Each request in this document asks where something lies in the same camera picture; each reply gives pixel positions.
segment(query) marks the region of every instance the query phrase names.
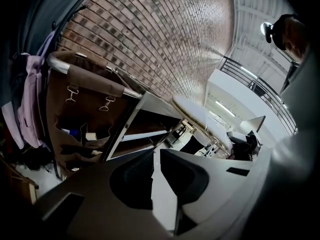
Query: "ceiling light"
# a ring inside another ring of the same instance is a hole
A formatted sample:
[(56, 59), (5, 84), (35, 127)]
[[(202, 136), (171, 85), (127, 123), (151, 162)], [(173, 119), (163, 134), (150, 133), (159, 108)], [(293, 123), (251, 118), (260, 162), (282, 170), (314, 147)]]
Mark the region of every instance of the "ceiling light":
[(265, 27), (264, 27), (264, 24), (266, 24), (267, 26), (270, 26), (270, 25), (272, 25), (272, 24), (271, 24), (271, 23), (269, 23), (269, 22), (264, 22), (264, 23), (262, 23), (262, 24), (261, 24), (261, 26), (260, 26), (260, 30), (261, 30), (262, 34), (265, 36), (265, 35), (266, 35), (266, 33), (265, 33)]
[(224, 105), (222, 105), (219, 101), (215, 101), (221, 108), (223, 108), (225, 111), (227, 111), (231, 116), (235, 117), (236, 115), (233, 114), (229, 109), (227, 109)]
[(241, 67), (241, 69), (250, 76), (252, 76), (254, 79), (258, 79), (258, 77), (255, 74), (251, 73), (248, 69), (244, 68), (243, 66)]

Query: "ceiling beam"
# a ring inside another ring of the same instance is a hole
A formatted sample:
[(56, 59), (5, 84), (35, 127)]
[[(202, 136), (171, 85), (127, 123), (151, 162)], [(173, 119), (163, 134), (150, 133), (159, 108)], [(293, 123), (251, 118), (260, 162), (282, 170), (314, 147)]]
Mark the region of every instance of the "ceiling beam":
[(248, 12), (248, 13), (251, 13), (251, 14), (254, 14), (254, 15), (257, 15), (261, 18), (264, 18), (265, 20), (269, 21), (271, 24), (275, 23), (277, 21), (276, 18), (274, 17), (271, 17), (270, 15), (262, 12), (262, 11), (259, 11), (259, 10), (256, 10), (256, 9), (253, 9), (251, 7), (248, 7), (248, 6), (244, 6), (244, 5), (240, 5), (238, 7), (238, 9), (240, 11), (244, 11), (244, 12)]
[(260, 54), (264, 59), (266, 59), (267, 61), (269, 61), (270, 63), (272, 63), (277, 69), (279, 69), (285, 76), (287, 76), (289, 68), (286, 70), (283, 66), (281, 66), (278, 62), (276, 62), (273, 58), (265, 55), (264, 53), (262, 53), (261, 50), (257, 49), (256, 47), (254, 47), (253, 45), (251, 45), (250, 43), (246, 43), (245, 44), (246, 47), (250, 48), (251, 50), (255, 51), (256, 53)]

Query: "brick wall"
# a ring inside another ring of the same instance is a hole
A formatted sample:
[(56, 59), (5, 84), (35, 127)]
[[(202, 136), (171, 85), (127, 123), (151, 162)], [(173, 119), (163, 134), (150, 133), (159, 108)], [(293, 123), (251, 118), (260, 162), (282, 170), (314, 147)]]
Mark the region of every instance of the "brick wall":
[(122, 68), (168, 100), (203, 102), (206, 83), (232, 43), (233, 0), (85, 0), (59, 50)]

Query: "metal railing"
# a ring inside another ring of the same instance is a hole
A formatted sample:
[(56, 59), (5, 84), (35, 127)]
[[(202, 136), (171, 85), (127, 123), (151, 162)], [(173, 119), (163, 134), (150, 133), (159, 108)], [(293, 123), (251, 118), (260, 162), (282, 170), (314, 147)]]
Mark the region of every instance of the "metal railing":
[(220, 70), (235, 78), (258, 95), (277, 115), (287, 132), (290, 135), (293, 135), (298, 130), (296, 122), (288, 111), (286, 105), (282, 102), (279, 94), (268, 83), (266, 83), (266, 81), (254, 75), (240, 63), (228, 57), (224, 58), (225, 62)]

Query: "wall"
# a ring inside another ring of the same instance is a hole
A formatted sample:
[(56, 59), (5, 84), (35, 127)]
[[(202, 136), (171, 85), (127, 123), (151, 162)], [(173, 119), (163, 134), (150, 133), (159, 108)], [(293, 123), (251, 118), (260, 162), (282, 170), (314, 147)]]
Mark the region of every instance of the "wall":
[(209, 82), (216, 88), (223, 90), (226, 96), (233, 97), (239, 103), (243, 104), (243, 106), (250, 110), (256, 117), (266, 116), (263, 122), (263, 128), (268, 130), (275, 141), (278, 142), (284, 137), (289, 136), (276, 114), (244, 84), (217, 69), (209, 78)]
[(168, 100), (203, 103), (232, 44), (233, 0), (85, 0), (58, 46), (122, 68)]

